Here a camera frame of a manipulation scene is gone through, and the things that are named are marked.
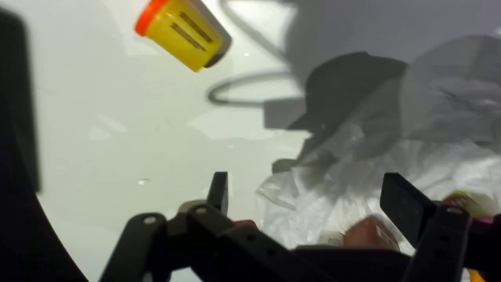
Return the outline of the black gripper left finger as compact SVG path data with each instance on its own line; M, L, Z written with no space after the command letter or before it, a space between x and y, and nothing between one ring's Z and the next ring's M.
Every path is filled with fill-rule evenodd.
M202 282L327 282L324 272L251 225L227 217L229 175L215 173L208 196L172 220L141 214L124 228L99 282L169 282L191 269Z

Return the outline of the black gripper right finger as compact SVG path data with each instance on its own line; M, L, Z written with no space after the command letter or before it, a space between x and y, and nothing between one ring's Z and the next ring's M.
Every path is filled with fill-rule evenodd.
M381 209L415 248L403 282L461 282L464 270L501 282L501 217L479 220L439 204L398 173L382 181Z

